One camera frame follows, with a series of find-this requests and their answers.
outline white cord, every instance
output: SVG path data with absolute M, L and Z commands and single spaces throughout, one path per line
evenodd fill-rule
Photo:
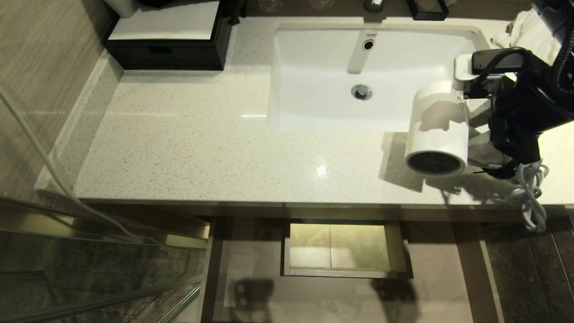
M 147 239 L 147 240 L 150 240 L 150 241 L 152 241 L 158 245 L 162 245 L 165 247 L 171 247 L 170 245 L 166 245 L 162 242 L 159 242 L 154 238 L 146 237 L 146 236 L 140 236 L 138 234 L 135 234 L 135 233 L 129 231 L 118 220 L 116 220 L 113 217 L 111 217 L 105 213 L 102 213 L 102 212 L 86 205 L 84 202 L 80 201 L 80 199 L 69 188 L 67 188 L 66 185 L 64 185 L 64 183 L 61 181 L 60 176 L 58 175 L 58 172 L 56 171 L 56 168 L 54 167 L 54 165 L 52 164 L 52 162 L 48 158 L 48 155 L 46 154 L 46 152 L 44 151 L 44 149 L 42 148 L 42 146 L 40 145 L 40 143 L 38 142 L 38 140 L 36 139 L 36 137 L 34 136 L 32 131 L 30 130 L 30 127 L 28 127 L 28 124 L 26 123 L 26 121 L 24 121 L 24 119 L 22 118 L 22 116 L 20 115 L 18 110 L 11 104 L 11 102 L 6 98 L 6 96 L 4 95 L 4 93 L 1 90 L 0 90 L 0 99 L 4 102 L 4 104 L 6 105 L 8 110 L 10 111 L 10 113 L 14 116 L 14 118 L 16 119 L 18 124 L 20 125 L 20 128 L 22 128 L 22 130 L 26 134 L 26 137 L 28 137 L 28 140 L 32 143 L 32 145 L 36 149 L 36 152 L 38 152 L 38 154 L 40 155 L 40 158 L 42 158 L 42 161 L 46 165 L 46 168 L 48 169 L 50 174 L 52 174 L 54 181 L 58 184 L 58 186 L 60 186 L 60 188 L 64 191 L 64 193 L 66 193 L 66 195 L 72 201 L 74 201 L 76 204 L 78 204 L 82 209 L 84 209 L 84 210 L 86 210 L 86 211 L 88 211 L 88 212 L 90 212 L 90 213 L 92 213 L 98 217 L 101 217 L 107 221 L 112 222 L 113 224 L 115 224 L 117 227 L 119 227 L 122 231 L 124 231 L 124 233 L 126 233 L 130 237 L 134 237 L 134 238 L 138 238 L 138 239 L 144 239 L 144 240 Z
M 524 224 L 530 232 L 546 231 L 546 210 L 537 198 L 542 195 L 540 186 L 549 171 L 550 169 L 542 164 L 542 160 L 528 165 L 520 164 L 516 172 L 518 185 L 509 194 L 509 199 L 522 202 Z

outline white towel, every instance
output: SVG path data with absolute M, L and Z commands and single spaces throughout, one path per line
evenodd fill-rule
M 520 12 L 507 31 L 498 34 L 492 42 L 501 48 L 524 47 L 549 65 L 560 51 L 560 43 L 552 37 L 534 9 Z

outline countertop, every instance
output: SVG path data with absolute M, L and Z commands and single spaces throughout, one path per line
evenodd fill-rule
M 449 18 L 245 18 L 222 72 L 126 71 L 73 185 L 89 200 L 484 205 L 507 182 L 484 174 L 424 179 L 406 169 L 406 133 L 279 131 L 267 125 L 279 28 L 466 29 L 507 22 Z M 574 124 L 540 137 L 550 175 L 540 201 L 574 203 Z

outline undermount sink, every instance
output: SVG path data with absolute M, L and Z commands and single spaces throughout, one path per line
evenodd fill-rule
M 371 39 L 374 46 L 364 50 Z M 279 30 L 269 126 L 406 132 L 418 89 L 452 79 L 454 59 L 483 48 L 486 42 L 467 30 Z M 359 84 L 370 89 L 369 99 L 359 99 Z

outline sink drain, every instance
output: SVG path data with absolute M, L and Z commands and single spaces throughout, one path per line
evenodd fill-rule
M 357 84 L 351 89 L 351 94 L 359 100 L 368 100 L 373 96 L 373 91 L 366 85 Z

